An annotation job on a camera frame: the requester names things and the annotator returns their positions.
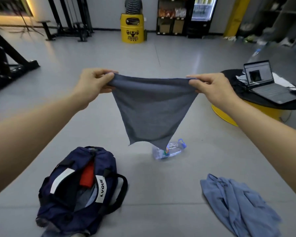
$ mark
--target black table top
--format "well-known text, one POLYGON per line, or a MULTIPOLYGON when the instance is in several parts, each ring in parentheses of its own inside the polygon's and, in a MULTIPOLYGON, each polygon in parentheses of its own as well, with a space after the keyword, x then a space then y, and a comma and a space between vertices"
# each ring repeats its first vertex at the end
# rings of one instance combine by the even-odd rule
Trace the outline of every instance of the black table top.
POLYGON ((274 109, 296 110, 296 100, 279 105, 272 101, 269 101, 268 99, 263 98, 262 96, 255 94, 254 92, 245 90, 244 88, 245 84, 242 83, 240 80, 238 80, 236 77, 236 75, 237 76, 242 75, 242 69, 225 70, 225 71, 222 71, 222 73, 228 78, 234 91, 237 93, 237 95, 241 99, 261 105, 261 106, 274 108, 274 109))

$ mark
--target white label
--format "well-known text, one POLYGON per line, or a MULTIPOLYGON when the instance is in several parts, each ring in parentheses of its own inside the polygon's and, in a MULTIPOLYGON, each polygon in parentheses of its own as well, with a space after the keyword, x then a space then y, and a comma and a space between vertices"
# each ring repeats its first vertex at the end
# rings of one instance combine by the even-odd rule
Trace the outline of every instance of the white label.
POLYGON ((99 187, 98 196, 95 202, 103 203, 106 195, 106 181, 102 175, 96 175, 95 177, 97 179, 98 187, 99 187))
POLYGON ((63 179, 65 179, 68 175, 70 175, 73 172, 74 172, 73 169, 67 168, 66 170, 64 170, 63 173, 58 175, 58 177, 54 180, 53 184, 51 185, 50 193, 54 194, 60 182, 62 182, 63 179))

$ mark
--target grey floor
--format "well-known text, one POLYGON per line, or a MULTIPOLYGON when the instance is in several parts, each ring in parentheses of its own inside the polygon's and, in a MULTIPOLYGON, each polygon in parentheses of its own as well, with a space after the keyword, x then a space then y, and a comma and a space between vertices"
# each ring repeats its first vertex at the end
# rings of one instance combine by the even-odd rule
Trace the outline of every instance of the grey floor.
MULTIPOLYGON (((241 68, 254 51, 251 44, 217 39, 163 37, 151 33, 143 44, 120 41, 119 32, 95 32, 87 43, 39 35, 1 32, 27 59, 41 68, 0 91, 0 119, 68 93, 85 67, 106 67, 138 77, 184 77, 193 73, 241 68)), ((262 59, 296 84, 296 59, 286 47, 269 47, 262 59)), ((296 128, 296 111, 288 120, 296 128)), ((220 119, 199 95, 174 139, 186 151, 155 161, 151 144, 128 146, 126 131, 112 94, 100 95, 79 112, 33 163, 0 193, 0 236, 40 236, 36 226, 38 190, 44 177, 77 146, 111 151, 118 171, 129 181, 121 209, 107 216, 96 236, 233 236, 207 205, 199 184, 208 173, 245 182, 282 217, 283 236, 296 236, 296 195, 251 141, 220 119)))

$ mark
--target hand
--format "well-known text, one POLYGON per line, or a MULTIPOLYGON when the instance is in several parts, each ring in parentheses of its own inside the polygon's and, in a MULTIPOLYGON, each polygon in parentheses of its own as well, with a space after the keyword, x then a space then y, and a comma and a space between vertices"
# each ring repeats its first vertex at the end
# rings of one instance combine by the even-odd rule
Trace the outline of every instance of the hand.
POLYGON ((205 94, 214 106, 224 112, 235 102, 241 100, 223 73, 188 75, 187 77, 197 78, 191 79, 189 84, 197 89, 197 93, 205 94))
POLYGON ((93 101, 100 93, 110 93, 114 87, 106 84, 114 78, 114 72, 117 71, 87 68, 80 74, 78 84, 74 88, 73 95, 81 101, 82 110, 93 101))

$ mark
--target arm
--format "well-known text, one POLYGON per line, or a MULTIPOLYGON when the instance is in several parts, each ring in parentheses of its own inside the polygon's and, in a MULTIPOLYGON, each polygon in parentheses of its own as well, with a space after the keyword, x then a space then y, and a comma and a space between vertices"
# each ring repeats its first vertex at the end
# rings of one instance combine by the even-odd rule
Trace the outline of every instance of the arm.
POLYGON ((85 69, 71 95, 0 122, 0 191, 25 170, 78 111, 99 93, 112 91, 106 83, 114 74, 108 72, 85 69))
POLYGON ((242 101, 222 74, 192 75, 190 85, 227 113, 296 193, 296 130, 242 101))

